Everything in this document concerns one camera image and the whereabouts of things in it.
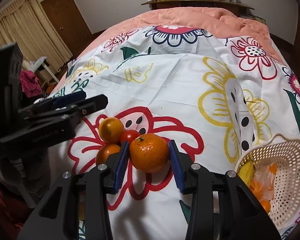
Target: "perforated basket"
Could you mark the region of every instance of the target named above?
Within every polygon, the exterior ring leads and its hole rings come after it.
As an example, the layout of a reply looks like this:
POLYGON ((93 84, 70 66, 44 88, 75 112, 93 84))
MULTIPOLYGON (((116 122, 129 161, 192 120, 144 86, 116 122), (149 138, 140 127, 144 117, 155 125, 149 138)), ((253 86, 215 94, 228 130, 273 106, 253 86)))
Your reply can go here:
POLYGON ((287 139, 277 133, 268 142, 251 148, 241 156, 235 171, 238 173, 248 160, 253 161, 257 170, 272 162, 277 163, 274 199, 270 201, 269 216, 276 228, 280 229, 292 220, 300 208, 300 139, 287 139), (283 142, 272 144, 276 137, 282 137, 283 142))

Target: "floral bedsheet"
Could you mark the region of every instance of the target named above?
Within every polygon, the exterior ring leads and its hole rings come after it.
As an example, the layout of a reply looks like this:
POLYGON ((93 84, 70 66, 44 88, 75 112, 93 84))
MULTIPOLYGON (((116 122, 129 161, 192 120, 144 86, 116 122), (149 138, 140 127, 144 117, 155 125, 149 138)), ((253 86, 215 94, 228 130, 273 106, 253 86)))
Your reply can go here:
MULTIPOLYGON (((95 166, 105 144, 100 122, 174 139, 208 170, 233 170, 239 157, 280 132, 300 138, 300 85, 293 71, 255 39, 217 39, 200 28, 148 26, 114 36, 72 62, 52 97, 105 94, 106 109, 86 116, 71 141, 50 148, 54 177, 95 166)), ((191 196, 176 188, 169 164, 144 174, 129 162, 122 189, 108 195, 114 239, 185 239, 191 196)), ((280 230, 284 239, 300 220, 280 230)), ((84 222, 80 237, 84 239, 84 222)))

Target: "orange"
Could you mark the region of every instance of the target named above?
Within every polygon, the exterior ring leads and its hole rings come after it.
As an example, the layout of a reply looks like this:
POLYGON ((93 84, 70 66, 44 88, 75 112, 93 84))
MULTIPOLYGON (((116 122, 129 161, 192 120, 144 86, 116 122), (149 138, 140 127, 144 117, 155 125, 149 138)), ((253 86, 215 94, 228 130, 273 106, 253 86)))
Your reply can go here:
POLYGON ((99 165, 100 163, 105 163, 110 154, 114 154, 118 152, 120 152, 120 146, 116 144, 103 145, 97 153, 96 165, 99 165))
POLYGON ((261 199, 263 196, 263 190, 262 190, 262 185, 260 182, 252 179, 251 184, 250 184, 250 190, 252 193, 255 195, 257 199, 261 199))
POLYGON ((146 173, 159 171, 168 162, 169 156, 166 141, 153 133, 140 135, 130 144, 132 165, 146 173))
POLYGON ((269 213, 271 209, 271 203, 269 200, 263 200, 260 201, 261 206, 264 208, 264 210, 269 213))
POLYGON ((99 125, 100 138, 106 143, 118 143, 124 133, 123 123, 115 117, 104 119, 99 125))

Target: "wooden shelf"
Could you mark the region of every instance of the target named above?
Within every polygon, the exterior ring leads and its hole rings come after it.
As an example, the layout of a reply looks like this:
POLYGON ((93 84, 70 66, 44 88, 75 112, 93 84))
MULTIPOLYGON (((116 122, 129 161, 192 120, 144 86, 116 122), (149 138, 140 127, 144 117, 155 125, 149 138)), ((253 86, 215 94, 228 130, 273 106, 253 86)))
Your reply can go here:
POLYGON ((149 1, 142 3, 141 5, 145 4, 156 4, 156 3, 165 3, 165 2, 193 2, 193 1, 200 1, 200 2, 213 2, 213 3, 223 3, 223 4, 229 4, 229 5, 235 5, 239 7, 244 7, 247 9, 254 10, 251 6, 244 4, 244 3, 236 3, 236 2, 228 2, 226 0, 157 0, 157 1, 149 1))

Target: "tomato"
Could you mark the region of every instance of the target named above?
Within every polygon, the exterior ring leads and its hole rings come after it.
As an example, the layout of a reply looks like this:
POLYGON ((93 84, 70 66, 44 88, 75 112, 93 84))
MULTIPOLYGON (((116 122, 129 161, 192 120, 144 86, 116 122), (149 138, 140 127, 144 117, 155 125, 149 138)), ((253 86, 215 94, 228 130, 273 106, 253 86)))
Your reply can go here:
POLYGON ((140 136, 140 133, 137 132, 136 130, 126 130, 120 139, 121 144, 123 144, 124 141, 128 141, 130 144, 132 143, 132 141, 137 138, 138 136, 140 136))

